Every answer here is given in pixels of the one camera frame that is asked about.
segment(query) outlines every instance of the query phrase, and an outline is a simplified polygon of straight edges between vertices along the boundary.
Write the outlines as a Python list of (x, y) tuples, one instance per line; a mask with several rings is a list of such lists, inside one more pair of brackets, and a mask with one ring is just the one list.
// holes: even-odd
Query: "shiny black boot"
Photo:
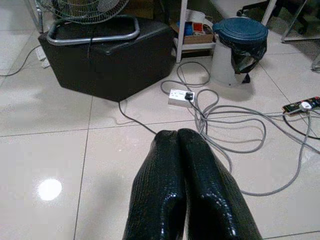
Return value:
[(161, 131), (134, 179), (123, 240), (181, 240), (186, 201), (177, 132)]
[(262, 240), (240, 189), (195, 131), (178, 131), (187, 194), (188, 240)]

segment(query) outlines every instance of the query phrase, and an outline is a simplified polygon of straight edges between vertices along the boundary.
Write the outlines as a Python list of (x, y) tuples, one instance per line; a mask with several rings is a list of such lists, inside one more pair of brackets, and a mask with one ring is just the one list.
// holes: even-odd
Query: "blue trash can lid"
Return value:
[(268, 29), (251, 18), (226, 18), (213, 25), (213, 31), (237, 44), (257, 44), (267, 39)]

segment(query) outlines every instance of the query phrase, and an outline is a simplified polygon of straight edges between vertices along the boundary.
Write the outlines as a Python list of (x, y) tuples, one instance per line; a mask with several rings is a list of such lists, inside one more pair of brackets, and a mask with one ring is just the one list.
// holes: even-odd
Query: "white trash can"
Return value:
[(225, 87), (249, 83), (249, 72), (267, 51), (268, 29), (253, 19), (234, 17), (214, 24), (213, 31), (211, 81)]

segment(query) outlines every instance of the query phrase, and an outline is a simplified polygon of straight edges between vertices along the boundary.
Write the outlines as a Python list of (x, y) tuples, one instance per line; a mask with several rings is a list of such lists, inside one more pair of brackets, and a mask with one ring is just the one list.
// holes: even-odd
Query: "electrical outlet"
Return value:
[(190, 104), (189, 100), (186, 99), (189, 97), (190, 102), (194, 104), (195, 102), (195, 93), (192, 91), (184, 91), (184, 90), (178, 90), (178, 89), (171, 89), (168, 104), (184, 107), (184, 108), (192, 108), (192, 105)]

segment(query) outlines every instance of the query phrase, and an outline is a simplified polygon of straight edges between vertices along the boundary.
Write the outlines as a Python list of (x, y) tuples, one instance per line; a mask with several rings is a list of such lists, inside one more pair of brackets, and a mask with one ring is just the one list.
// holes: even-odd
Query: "leg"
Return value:
[(195, 131), (180, 129), (188, 240), (262, 240), (240, 189)]
[(122, 240), (181, 240), (186, 204), (177, 132), (161, 131), (134, 179)]

